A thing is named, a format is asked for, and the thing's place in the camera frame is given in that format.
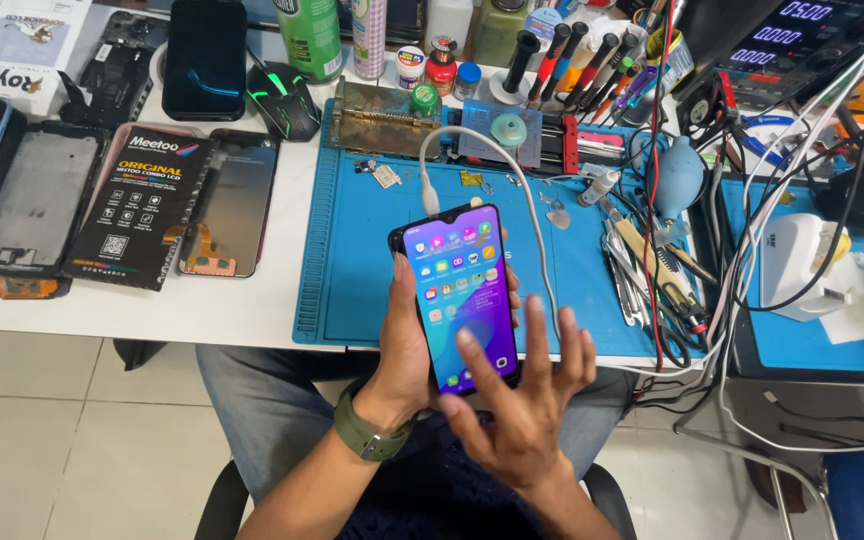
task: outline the jeans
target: jeans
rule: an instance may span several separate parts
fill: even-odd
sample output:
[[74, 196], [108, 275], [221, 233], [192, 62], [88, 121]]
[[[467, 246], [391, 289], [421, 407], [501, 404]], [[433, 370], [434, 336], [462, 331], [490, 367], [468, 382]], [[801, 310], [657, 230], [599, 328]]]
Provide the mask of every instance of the jeans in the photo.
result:
[[[258, 504], [332, 426], [315, 382], [372, 374], [375, 352], [346, 353], [198, 345], [198, 369], [248, 492]], [[600, 368], [570, 399], [559, 446], [581, 479], [622, 416], [637, 378]]]

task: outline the red wire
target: red wire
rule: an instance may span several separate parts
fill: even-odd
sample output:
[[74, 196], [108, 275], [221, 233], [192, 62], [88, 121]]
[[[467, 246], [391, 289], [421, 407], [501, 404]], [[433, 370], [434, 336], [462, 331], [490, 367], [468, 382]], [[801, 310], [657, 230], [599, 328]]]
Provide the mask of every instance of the red wire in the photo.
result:
[[[665, 7], [668, 16], [665, 23], [665, 49], [661, 56], [662, 61], [658, 67], [658, 77], [661, 78], [666, 73], [666, 64], [668, 61], [668, 52], [672, 46], [672, 14], [675, 11], [675, 0], [669, 0], [668, 6]], [[654, 180], [652, 183], [652, 194], [649, 197], [649, 207], [654, 208], [656, 202], [656, 190], [659, 188], [659, 158], [655, 155], [658, 149], [655, 145], [656, 137], [659, 136], [659, 107], [662, 106], [662, 98], [665, 96], [657, 96], [652, 105], [652, 141], [653, 152], [650, 154], [650, 159], [654, 160]], [[645, 222], [645, 250], [642, 251], [642, 264], [645, 266], [645, 282], [649, 289], [649, 301], [652, 303], [652, 332], [655, 339], [656, 366], [655, 372], [662, 373], [663, 371], [663, 346], [659, 339], [659, 313], [656, 310], [656, 292], [652, 288], [652, 276], [649, 274], [649, 240], [652, 235], [652, 220]], [[633, 399], [639, 399], [645, 393], [648, 387], [649, 379], [646, 379], [642, 384], [642, 390], [635, 395]]]

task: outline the white desk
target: white desk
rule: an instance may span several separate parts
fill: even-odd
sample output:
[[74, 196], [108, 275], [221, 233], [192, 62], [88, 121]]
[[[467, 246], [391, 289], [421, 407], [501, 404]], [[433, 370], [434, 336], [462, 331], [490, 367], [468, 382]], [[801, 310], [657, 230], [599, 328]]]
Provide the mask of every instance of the white desk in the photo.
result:
[[[92, 6], [69, 65], [69, 75], [78, 80], [98, 37], [115, 8]], [[269, 31], [250, 30], [248, 44], [263, 60], [285, 62], [282, 37]], [[343, 50], [348, 59], [349, 47]], [[487, 78], [497, 68], [483, 66], [481, 97], [488, 93]], [[352, 69], [347, 80], [364, 82]], [[531, 85], [531, 74], [523, 85]], [[397, 77], [389, 62], [379, 83], [395, 86]], [[312, 97], [322, 107], [335, 84], [310, 86]], [[53, 104], [58, 111], [60, 99]], [[140, 121], [176, 123], [162, 112], [162, 90], [152, 89], [139, 116]], [[452, 96], [444, 104], [461, 108]], [[250, 105], [245, 116], [232, 123], [183, 122], [207, 136], [218, 128], [265, 133], [265, 124]], [[318, 136], [306, 143], [282, 144], [271, 195], [262, 260], [255, 274], [245, 279], [184, 276], [174, 269], [161, 292], [75, 279], [68, 295], [54, 300], [0, 300], [0, 331], [126, 338], [151, 341], [215, 343], [283, 349], [341, 351], [340, 347], [300, 345], [292, 341], [292, 326], [298, 297], [300, 268], [306, 240], [309, 205], [319, 151]], [[202, 322], [198, 313], [209, 313]], [[602, 364], [654, 365], [654, 359], [627, 356], [602, 357]]]

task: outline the tile floor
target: tile floor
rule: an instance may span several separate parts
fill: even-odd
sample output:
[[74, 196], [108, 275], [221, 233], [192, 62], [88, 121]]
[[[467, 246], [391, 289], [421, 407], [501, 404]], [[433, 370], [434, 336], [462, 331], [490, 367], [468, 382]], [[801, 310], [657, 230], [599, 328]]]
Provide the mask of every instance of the tile floor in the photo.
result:
[[[111, 340], [0, 332], [0, 539], [194, 536], [230, 450], [193, 347], [170, 344], [122, 368]], [[622, 487], [638, 537], [780, 540], [778, 514], [742, 462], [672, 433], [661, 413], [631, 414], [597, 459]], [[736, 437], [721, 426], [693, 424]]]

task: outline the green spray can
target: green spray can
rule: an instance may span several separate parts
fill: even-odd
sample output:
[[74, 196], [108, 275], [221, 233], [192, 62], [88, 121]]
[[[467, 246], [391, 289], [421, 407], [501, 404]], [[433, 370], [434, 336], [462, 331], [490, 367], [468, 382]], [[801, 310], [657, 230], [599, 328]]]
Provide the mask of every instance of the green spray can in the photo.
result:
[[339, 10], [335, 0], [272, 0], [289, 64], [311, 85], [324, 85], [342, 73]]

